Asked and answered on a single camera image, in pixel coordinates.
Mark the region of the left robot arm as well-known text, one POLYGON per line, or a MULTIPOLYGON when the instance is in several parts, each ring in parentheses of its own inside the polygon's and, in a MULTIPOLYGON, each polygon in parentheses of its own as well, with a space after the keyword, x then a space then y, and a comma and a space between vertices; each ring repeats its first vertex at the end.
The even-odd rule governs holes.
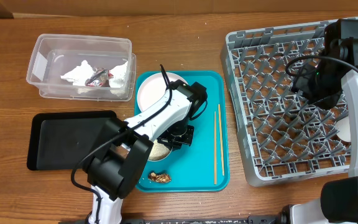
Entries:
POLYGON ((172 148, 190 145, 200 108, 206 108, 206 87, 170 82, 164 95, 140 114, 109 118, 89 154, 80 162, 94 194, 87 223, 120 223, 122 201, 142 176, 155 140, 172 148))

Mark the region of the red foil wrapper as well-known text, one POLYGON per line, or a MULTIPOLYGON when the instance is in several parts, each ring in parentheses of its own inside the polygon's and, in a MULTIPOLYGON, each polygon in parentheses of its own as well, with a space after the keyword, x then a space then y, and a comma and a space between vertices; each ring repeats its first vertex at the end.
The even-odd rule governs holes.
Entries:
POLYGON ((113 77, 112 73, 105 68, 98 68, 92 76, 86 80, 86 86, 103 86, 109 78, 113 77))

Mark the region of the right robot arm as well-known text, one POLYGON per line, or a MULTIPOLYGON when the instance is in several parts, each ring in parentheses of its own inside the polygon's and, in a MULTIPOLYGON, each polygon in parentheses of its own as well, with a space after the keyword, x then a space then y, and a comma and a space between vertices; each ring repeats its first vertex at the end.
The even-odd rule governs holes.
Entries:
POLYGON ((317 67, 309 64, 310 55, 296 73, 285 67, 293 77, 292 91, 302 92, 309 103, 324 108, 324 100, 344 94, 349 112, 351 133, 351 164, 345 179, 327 182, 319 198, 308 203, 292 205, 282 212, 284 223, 358 223, 358 39, 337 40, 325 47, 317 67))

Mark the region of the white napkin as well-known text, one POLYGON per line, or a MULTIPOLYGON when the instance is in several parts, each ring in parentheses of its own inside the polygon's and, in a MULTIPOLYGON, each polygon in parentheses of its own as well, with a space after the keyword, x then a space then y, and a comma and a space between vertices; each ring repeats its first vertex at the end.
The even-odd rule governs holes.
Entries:
POLYGON ((98 90, 99 87, 112 88, 110 92, 114 95, 123 95, 129 88, 129 78, 127 77, 128 61, 122 65, 116 65, 108 69, 113 77, 109 78, 103 86, 86 86, 85 82, 92 74, 101 67, 92 67, 87 60, 82 61, 81 65, 76 66, 73 70, 61 75, 62 80, 70 82, 73 86, 78 86, 78 94, 87 93, 91 90, 98 90))

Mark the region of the small white cup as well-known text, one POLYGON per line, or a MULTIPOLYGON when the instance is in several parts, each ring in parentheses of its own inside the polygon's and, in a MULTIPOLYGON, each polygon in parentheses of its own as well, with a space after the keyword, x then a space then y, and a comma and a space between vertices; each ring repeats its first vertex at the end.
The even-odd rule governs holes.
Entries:
POLYGON ((335 128, 338 130, 336 135, 340 140, 345 142, 351 142, 351 129, 348 116, 337 121, 335 124, 335 128))

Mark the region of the grey bowl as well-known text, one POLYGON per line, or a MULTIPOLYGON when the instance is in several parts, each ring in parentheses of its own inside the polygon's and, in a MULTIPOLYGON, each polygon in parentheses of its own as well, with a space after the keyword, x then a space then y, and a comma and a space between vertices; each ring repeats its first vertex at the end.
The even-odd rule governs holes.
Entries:
POLYGON ((149 161, 160 161, 166 158, 170 154, 171 150, 166 145, 159 143, 157 140, 154 141, 154 145, 149 154, 149 161))

